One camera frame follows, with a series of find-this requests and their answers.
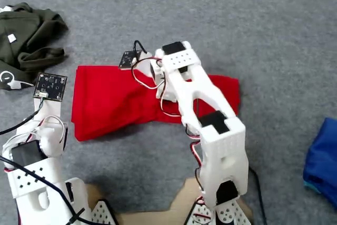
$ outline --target gray carpet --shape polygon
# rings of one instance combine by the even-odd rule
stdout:
[[[207,72],[240,79],[250,165],[269,224],[336,224],[321,196],[303,187],[305,154],[324,117],[337,117],[337,0],[0,0],[51,8],[66,20],[69,59],[62,118],[71,117],[76,67],[117,65],[135,39],[146,49],[188,40]],[[32,89],[0,92],[1,129],[32,112]],[[2,142],[8,136],[2,136]],[[66,177],[98,184],[118,212],[165,210],[196,162],[180,125],[148,123],[78,143],[71,125]],[[0,224],[16,211],[0,173]],[[244,197],[261,224],[252,176]]]

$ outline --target red towel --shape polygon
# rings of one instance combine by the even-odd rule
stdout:
[[[143,82],[154,85],[151,78],[137,71]],[[210,75],[237,114],[240,103],[239,81],[231,77]],[[79,66],[74,87],[72,122],[79,141],[93,139],[130,124],[149,121],[181,123],[180,117],[165,115],[160,109],[156,90],[137,83],[131,71],[117,66]],[[179,113],[177,103],[164,101],[164,110]],[[214,111],[199,100],[199,116]]]

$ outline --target black cable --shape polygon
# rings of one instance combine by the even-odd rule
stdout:
[[[17,202],[15,201],[15,205],[16,205],[16,213],[17,213],[17,225],[21,225],[21,218],[20,218],[20,213],[19,213],[19,207],[17,206]]]
[[[250,166],[249,166],[249,171],[252,172],[254,177],[255,177],[256,187],[257,187],[257,191],[259,193],[259,201],[260,201],[260,208],[261,208],[261,212],[262,212],[263,224],[267,225],[267,217],[266,217],[265,211],[264,211],[264,204],[263,204],[263,199],[262,199],[262,191],[261,191],[259,176],[257,175],[256,171],[254,171]]]
[[[41,108],[43,106],[43,101],[44,101],[44,98],[41,98],[41,102],[40,102],[40,105],[39,105],[38,109],[32,115],[28,116],[24,121],[22,121],[18,125],[15,125],[15,126],[9,128],[9,129],[1,131],[0,135],[12,132],[13,130],[16,130],[20,126],[22,126],[22,125],[26,124],[28,121],[30,121],[41,110]]]
[[[139,47],[141,47],[142,51],[144,51],[145,54],[147,54],[147,51],[145,50],[145,48],[143,47],[142,43],[138,40],[135,40],[134,43],[133,43],[133,52],[135,54],[135,57],[137,59],[137,61],[139,61],[139,56],[137,55],[137,49],[136,49],[136,46],[137,44],[139,45]]]
[[[52,188],[54,191],[56,191],[61,198],[63,199],[63,201],[65,202],[65,204],[67,205],[67,207],[69,208],[70,213],[72,214],[72,217],[70,219],[71,222],[75,222],[74,217],[76,217],[76,220],[83,222],[85,224],[89,224],[89,225],[106,225],[103,223],[97,223],[97,222],[93,222],[93,221],[88,221],[86,219],[83,219],[81,217],[78,217],[78,213],[75,212],[74,208],[72,207],[71,203],[68,201],[67,197],[65,196],[65,194],[62,192],[62,190],[60,188],[58,188],[57,186],[55,186],[54,184],[50,183],[49,181],[45,180],[44,178],[41,178],[39,175],[35,174],[34,172],[28,170],[27,168],[23,167],[22,165],[9,160],[7,158],[4,158],[2,155],[0,155],[0,160],[8,163],[10,165],[12,165],[13,167],[27,173],[28,175],[32,176],[34,179],[37,179],[39,181],[41,181],[42,183],[46,184],[47,186],[49,186],[50,188]]]

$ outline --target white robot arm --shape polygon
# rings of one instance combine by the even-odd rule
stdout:
[[[48,99],[52,93],[55,94],[50,81],[56,83],[60,76],[45,73],[41,75],[41,78],[49,82],[45,82],[42,87],[49,87],[50,94],[40,90],[35,93],[35,111],[38,113],[32,120],[19,127],[16,135],[3,145],[2,157],[18,163],[57,187],[66,197],[67,203],[55,189],[5,162],[5,171],[17,204],[21,225],[116,225],[107,202],[99,201],[95,209],[90,210],[86,186],[81,179],[64,180],[58,159],[63,153],[66,141],[66,125],[60,119],[62,99],[59,95],[55,95],[55,99],[59,101]],[[68,205],[87,222],[75,219]]]
[[[245,151],[245,126],[222,92],[211,82],[189,42],[165,45],[156,50],[154,59],[150,61],[156,85],[160,85],[163,77],[166,81],[165,88],[164,84],[158,87],[157,98],[177,101],[182,124],[200,138],[203,154],[200,188],[211,215],[209,219],[202,216],[200,219],[197,215],[191,221],[193,224],[198,221],[208,224],[216,217],[221,218],[223,223],[230,223],[237,213],[234,212],[238,208],[235,200],[247,192],[249,166]],[[209,104],[215,112],[198,119],[193,110],[196,99]],[[226,216],[223,210],[229,210],[232,215]]]

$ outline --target olive green fabric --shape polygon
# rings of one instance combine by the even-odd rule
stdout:
[[[12,90],[8,83],[13,79],[22,83],[15,89],[29,87],[24,83],[33,84],[39,71],[63,61],[63,48],[46,46],[67,29],[57,13],[32,9],[27,3],[13,6],[13,12],[0,13],[0,89]],[[11,34],[16,38],[13,42],[8,39]]]

